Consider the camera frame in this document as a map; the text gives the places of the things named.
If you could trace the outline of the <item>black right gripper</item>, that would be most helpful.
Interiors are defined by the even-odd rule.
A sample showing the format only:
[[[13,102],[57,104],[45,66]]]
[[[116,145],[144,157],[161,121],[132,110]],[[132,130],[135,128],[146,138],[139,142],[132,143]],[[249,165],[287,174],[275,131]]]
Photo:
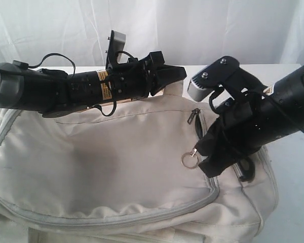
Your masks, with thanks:
[[[266,86],[259,90],[246,90],[242,92],[245,100],[228,98],[217,107],[213,106],[213,100],[223,93],[224,88],[220,87],[211,94],[210,107],[218,118],[196,144],[197,152],[204,159],[198,167],[207,177],[217,177],[237,163],[237,157],[248,157],[259,151],[259,145],[252,148],[247,144],[248,133],[242,129],[258,115],[257,109],[265,89]]]

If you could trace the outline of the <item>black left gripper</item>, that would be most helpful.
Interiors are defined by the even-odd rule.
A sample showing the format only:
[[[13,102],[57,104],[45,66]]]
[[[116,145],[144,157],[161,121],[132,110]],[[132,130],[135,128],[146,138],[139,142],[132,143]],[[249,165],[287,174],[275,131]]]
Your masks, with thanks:
[[[109,99],[154,97],[167,85],[187,77],[184,67],[165,65],[161,51],[150,52],[140,60],[126,51],[120,53],[120,63],[108,69]]]

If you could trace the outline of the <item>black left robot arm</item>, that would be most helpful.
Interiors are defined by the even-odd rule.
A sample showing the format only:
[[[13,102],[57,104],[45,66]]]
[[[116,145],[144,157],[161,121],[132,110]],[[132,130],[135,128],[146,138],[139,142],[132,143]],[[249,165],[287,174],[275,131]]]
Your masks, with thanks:
[[[101,109],[106,103],[116,106],[119,101],[154,96],[186,78],[185,69],[165,64],[160,51],[143,59],[129,55],[125,63],[118,61],[120,54],[108,52],[104,70],[72,74],[20,61],[0,63],[0,108],[36,111],[44,118],[56,118]]]

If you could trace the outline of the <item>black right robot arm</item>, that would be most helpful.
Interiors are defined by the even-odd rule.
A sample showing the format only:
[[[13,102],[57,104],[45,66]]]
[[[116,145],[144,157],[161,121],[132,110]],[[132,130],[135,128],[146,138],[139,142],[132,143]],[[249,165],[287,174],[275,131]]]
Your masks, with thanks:
[[[195,101],[230,94],[212,107],[217,119],[195,145],[204,157],[199,168],[209,178],[241,160],[250,161],[270,142],[304,133],[304,65],[268,87],[237,59],[224,56],[195,74],[190,87],[197,88]]]

